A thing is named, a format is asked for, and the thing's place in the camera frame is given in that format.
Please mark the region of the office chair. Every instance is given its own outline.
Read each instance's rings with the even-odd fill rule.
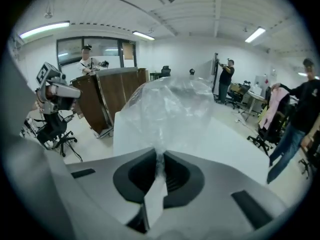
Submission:
[[[285,108],[285,114],[281,111],[277,111],[269,125],[268,129],[260,128],[258,125],[258,135],[256,137],[248,136],[246,139],[252,140],[253,144],[258,146],[258,148],[262,147],[265,154],[269,156],[268,151],[272,149],[272,146],[266,144],[268,141],[270,144],[277,145],[282,137],[282,129],[285,122],[291,117],[292,113],[295,111],[294,105],[288,105]]]
[[[171,73],[171,69],[169,68],[169,66],[163,66],[161,69],[160,78],[170,77],[170,73]]]
[[[266,90],[265,90],[265,99],[266,99],[266,101],[267,101],[267,103],[263,103],[262,105],[261,105],[261,108],[262,109],[264,109],[265,107],[268,107],[269,108],[269,101],[270,101],[270,98],[271,98],[271,88],[270,87],[268,87]]]
[[[304,166],[304,170],[301,173],[302,175],[306,173],[306,179],[309,178],[309,172],[311,171],[311,175],[313,176],[316,170],[320,166],[320,131],[318,130],[314,136],[313,141],[308,145],[307,150],[304,148],[302,151],[305,154],[306,160],[302,158],[299,160]]]
[[[239,103],[241,103],[242,99],[244,98],[244,95],[249,91],[250,89],[250,82],[244,81],[243,84],[239,84],[240,90],[234,91],[229,90],[228,95],[231,97],[230,99],[226,99],[224,104],[232,104],[233,109],[237,108],[240,109]]]
[[[74,135],[72,131],[65,133],[67,130],[67,121],[70,121],[74,115],[63,118],[56,112],[44,114],[43,116],[44,120],[42,120],[42,122],[46,122],[46,124],[36,132],[36,138],[45,148],[47,148],[45,146],[46,142],[51,141],[54,143],[59,138],[59,141],[54,144],[53,149],[60,146],[60,154],[65,157],[64,143],[69,141],[78,142],[75,137],[69,137],[69,135]]]

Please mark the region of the ceiling light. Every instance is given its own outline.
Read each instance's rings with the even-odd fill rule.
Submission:
[[[54,24],[50,24],[50,25],[46,25],[46,26],[41,26],[41,27],[35,28],[33,30],[30,30],[28,32],[21,34],[20,37],[22,39],[25,39],[25,38],[28,38],[30,36],[33,36],[35,34],[38,34],[38,33],[44,32],[44,31],[69,27],[69,25],[70,25],[69,22],[60,22],[60,23],[54,23]]]
[[[254,39],[256,39],[258,36],[260,36],[262,33],[266,32],[266,30],[262,27],[258,27],[258,29],[252,34],[250,35],[245,42],[246,43],[251,43]]]
[[[145,39],[155,40],[153,37],[148,36],[148,35],[146,35],[146,34],[139,33],[139,32],[137,32],[137,31],[134,31],[133,34],[136,35],[136,36],[145,38]]]
[[[299,72],[298,74],[299,74],[300,76],[303,76],[303,77],[306,77],[306,76],[307,76],[306,73],[301,73],[301,72]]]
[[[62,57],[62,56],[66,56],[68,55],[68,53],[62,53],[62,54],[58,54],[58,57]]]

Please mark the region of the white wall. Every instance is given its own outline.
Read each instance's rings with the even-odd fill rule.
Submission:
[[[38,88],[36,82],[36,76],[40,71],[44,62],[48,62],[58,68],[57,61],[57,40],[70,38],[70,37],[81,37],[81,36],[101,36],[101,37],[111,37],[120,38],[131,41],[136,41],[137,37],[134,35],[121,34],[111,31],[93,31],[90,29],[78,29],[73,31],[62,31],[57,32],[51,36],[36,39],[25,44],[19,51],[19,61],[17,62],[18,67],[24,77],[27,80],[28,86],[35,90]],[[102,62],[104,60],[109,62],[109,69],[120,68],[120,57],[119,56],[96,56],[98,61]],[[133,60],[125,60],[125,67],[134,67]],[[62,72],[66,74],[67,83],[71,79],[81,76],[81,73],[77,70],[75,64],[70,64],[62,67]]]
[[[44,37],[37,41],[25,44],[19,52],[18,66],[27,80],[28,86],[34,91],[39,86],[36,76],[44,62],[58,67],[56,40],[53,36]]]
[[[196,77],[211,80],[211,61],[215,53],[224,64],[228,58],[234,60],[232,81],[235,83],[243,83],[244,80],[253,83],[256,76],[269,75],[271,66],[277,72],[277,78],[271,79],[271,83],[282,82],[291,88],[301,83],[299,75],[276,55],[267,54],[245,42],[221,38],[189,36],[139,41],[137,65],[149,72],[160,72],[163,66],[169,65],[172,76],[187,76],[189,70],[194,69]]]

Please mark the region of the clear plastic bag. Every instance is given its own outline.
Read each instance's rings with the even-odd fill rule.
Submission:
[[[202,78],[163,77],[141,85],[121,110],[157,153],[156,175],[165,176],[163,153],[197,143],[210,122],[214,96]]]

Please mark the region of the man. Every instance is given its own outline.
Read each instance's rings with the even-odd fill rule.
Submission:
[[[82,59],[77,63],[78,69],[81,70],[83,76],[90,74],[91,72],[100,70],[97,67],[108,68],[109,63],[107,61],[98,62],[96,58],[90,58],[91,45],[85,45],[82,47],[81,54]]]
[[[219,95],[217,103],[224,104],[226,101],[229,85],[231,84],[231,77],[235,72],[235,62],[232,59],[229,59],[228,66],[221,64],[219,60],[218,63],[222,67],[223,71],[219,79]]]
[[[298,152],[300,145],[306,147],[310,138],[320,126],[320,80],[316,79],[315,65],[311,59],[303,61],[308,81],[295,89],[289,89],[281,83],[272,86],[272,90],[285,88],[290,95],[296,96],[299,102],[292,115],[291,122],[273,153],[270,155],[270,166],[282,155],[278,163],[269,171],[267,183],[272,182],[286,168],[289,161]]]

